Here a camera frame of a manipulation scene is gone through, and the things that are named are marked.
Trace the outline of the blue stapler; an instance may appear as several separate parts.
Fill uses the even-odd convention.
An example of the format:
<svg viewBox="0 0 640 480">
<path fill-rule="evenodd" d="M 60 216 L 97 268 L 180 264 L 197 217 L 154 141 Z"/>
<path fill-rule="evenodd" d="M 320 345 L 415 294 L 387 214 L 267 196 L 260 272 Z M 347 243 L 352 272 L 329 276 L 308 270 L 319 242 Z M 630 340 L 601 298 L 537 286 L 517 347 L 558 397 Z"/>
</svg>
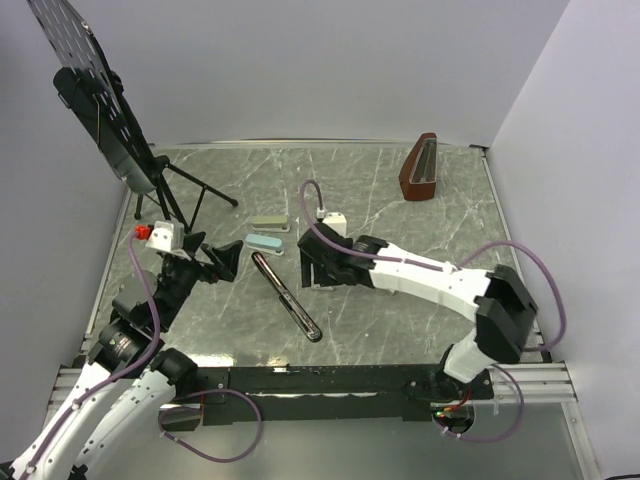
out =
<svg viewBox="0 0 640 480">
<path fill-rule="evenodd" d="M 245 237 L 248 248 L 276 256 L 284 254 L 284 243 L 280 238 L 273 236 L 250 233 Z"/>
</svg>

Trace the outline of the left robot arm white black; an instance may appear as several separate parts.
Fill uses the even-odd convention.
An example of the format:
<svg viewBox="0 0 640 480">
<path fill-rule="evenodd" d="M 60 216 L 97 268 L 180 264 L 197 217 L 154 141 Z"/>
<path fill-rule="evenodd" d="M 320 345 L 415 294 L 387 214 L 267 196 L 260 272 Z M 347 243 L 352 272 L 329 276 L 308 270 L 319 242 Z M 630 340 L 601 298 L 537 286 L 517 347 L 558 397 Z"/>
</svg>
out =
<svg viewBox="0 0 640 480">
<path fill-rule="evenodd" d="M 4 479 L 96 479 L 133 433 L 172 400 L 192 398 L 198 367 L 161 338 L 199 283 L 233 282 L 240 240 L 220 248 L 202 232 L 184 234 L 170 222 L 136 227 L 128 238 L 162 258 L 160 274 L 141 268 L 128 251 L 134 278 L 112 302 L 113 318 L 100 332 L 61 406 L 16 459 Z"/>
</svg>

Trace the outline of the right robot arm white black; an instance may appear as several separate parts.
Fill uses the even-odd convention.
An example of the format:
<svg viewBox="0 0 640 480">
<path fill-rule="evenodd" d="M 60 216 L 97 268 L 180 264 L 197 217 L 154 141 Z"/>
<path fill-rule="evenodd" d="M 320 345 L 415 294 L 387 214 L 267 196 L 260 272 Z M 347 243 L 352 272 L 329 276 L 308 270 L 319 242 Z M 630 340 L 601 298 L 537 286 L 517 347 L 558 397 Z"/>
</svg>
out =
<svg viewBox="0 0 640 480">
<path fill-rule="evenodd" d="M 324 224 L 299 239 L 301 281 L 328 286 L 361 285 L 400 292 L 452 310 L 473 330 L 443 355 L 438 390 L 458 398 L 488 366 L 513 365 L 525 351 L 538 307 L 513 268 L 461 268 L 410 253 L 386 240 L 343 237 Z"/>
</svg>

